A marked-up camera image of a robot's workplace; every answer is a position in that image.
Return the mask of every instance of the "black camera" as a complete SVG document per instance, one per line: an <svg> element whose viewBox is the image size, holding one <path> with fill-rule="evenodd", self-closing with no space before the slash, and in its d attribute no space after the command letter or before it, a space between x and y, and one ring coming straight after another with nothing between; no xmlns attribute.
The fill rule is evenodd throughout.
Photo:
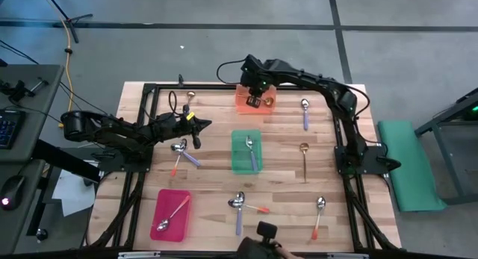
<svg viewBox="0 0 478 259"><path fill-rule="evenodd" d="M262 236L262 241L245 237L238 248L238 259L280 259L277 247L282 247L273 240L276 237L277 226L266 222L259 222L257 234Z"/></svg>

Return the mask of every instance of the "keyboard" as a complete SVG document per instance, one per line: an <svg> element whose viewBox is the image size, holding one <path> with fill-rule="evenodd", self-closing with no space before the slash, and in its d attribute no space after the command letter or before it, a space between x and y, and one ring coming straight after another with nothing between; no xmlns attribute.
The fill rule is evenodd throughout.
<svg viewBox="0 0 478 259"><path fill-rule="evenodd" d="M25 120L21 110L0 110L0 149L11 149Z"/></svg>

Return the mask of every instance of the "gray floor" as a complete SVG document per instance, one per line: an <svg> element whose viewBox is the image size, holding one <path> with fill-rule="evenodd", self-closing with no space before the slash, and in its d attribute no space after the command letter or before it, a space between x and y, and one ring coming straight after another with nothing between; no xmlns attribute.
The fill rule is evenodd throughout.
<svg viewBox="0 0 478 259"><path fill-rule="evenodd" d="M58 2L71 16L94 13L92 20L101 22L332 24L329 0ZM342 25L474 26L478 25L477 2L337 0ZM43 0L4 0L0 5L0 18L53 20L55 17ZM75 91L110 113L117 110L124 81L175 81L179 73L186 81L216 81L215 69L219 63L242 59L249 53L262 59L281 58L309 72L343 81L334 31L78 29L78 35L81 42L72 45L70 67ZM0 28L0 39L40 63L65 61L63 29ZM344 42L353 83L366 84L376 121L409 119L416 127L477 87L476 32L345 31ZM0 57L9 63L28 63L3 49ZM234 81L240 74L239 67L226 67L223 74ZM59 117L66 107L66 95L58 92L50 114ZM57 146L75 146L65 141L61 133L57 124L48 120L42 138ZM476 146L478 139L474 140L467 144ZM432 161L439 193L453 194L435 141L425 136L423 145ZM454 152L461 152L458 143L453 148ZM473 171L473 164L464 163L464 166ZM50 240L38 245L32 239L24 239L17 251L77 247L86 212L62 219L59 210L53 207L43 221L47 227L60 228L51 231ZM397 212L403 247L414 252L474 258L478 254L477 213L477 203L437 213Z"/></svg>

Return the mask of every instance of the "computer mouse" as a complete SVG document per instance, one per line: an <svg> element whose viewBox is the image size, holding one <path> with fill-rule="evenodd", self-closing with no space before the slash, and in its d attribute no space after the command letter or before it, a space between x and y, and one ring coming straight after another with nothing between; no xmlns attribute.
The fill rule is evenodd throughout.
<svg viewBox="0 0 478 259"><path fill-rule="evenodd" d="M25 177L21 175L15 175L7 179L0 190L1 208L15 210L20 205L24 184Z"/></svg>

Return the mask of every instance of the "wooden tabletop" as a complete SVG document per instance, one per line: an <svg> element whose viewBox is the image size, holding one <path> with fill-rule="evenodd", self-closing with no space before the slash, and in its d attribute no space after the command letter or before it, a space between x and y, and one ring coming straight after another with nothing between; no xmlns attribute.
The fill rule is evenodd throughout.
<svg viewBox="0 0 478 259"><path fill-rule="evenodd" d="M125 82L118 117L129 122L136 121L143 84ZM365 91L364 85L353 86ZM187 101L187 91L175 90L178 105L182 106ZM177 158L171 152L170 144L179 140L155 146L151 171L146 175L143 189L134 249L236 251L244 236L260 240L255 230L259 221L265 221L278 226L277 241L292 252L351 252L353 245L344 186L336 171L333 155L336 143L332 114L322 95L315 91L278 91L274 113L258 116L236 113L234 90L195 91L191 110L198 118L213 122L199 135L201 149L188 149L188 153L199 159L202 165L196 168L192 163L181 160L178 173L170 177ZM158 114L170 111L168 92L161 91ZM359 94L357 97L360 109L366 101ZM302 126L302 108L299 106L302 98L310 101L308 131L304 131ZM370 108L361 114L358 123L365 138L376 139ZM236 129L261 131L262 173L232 173L231 133ZM307 183L303 180L300 143L310 145L306 154ZM90 242L99 237L117 214L124 178L125 174L118 172L102 182L90 220ZM364 187L370 215L388 239L400 246L385 182L378 176L364 175ZM149 237L158 192L164 188L189 190L192 195L187 237L181 243L153 241ZM237 191L245 192L247 204L270 209L270 214L244 209L243 236L240 237L235 235L236 210L227 204ZM315 202L319 196L324 196L327 204L320 218L319 237L311 241L317 217ZM366 245L363 222L359 218L357 220L361 241ZM123 229L123 239L127 229Z"/></svg>

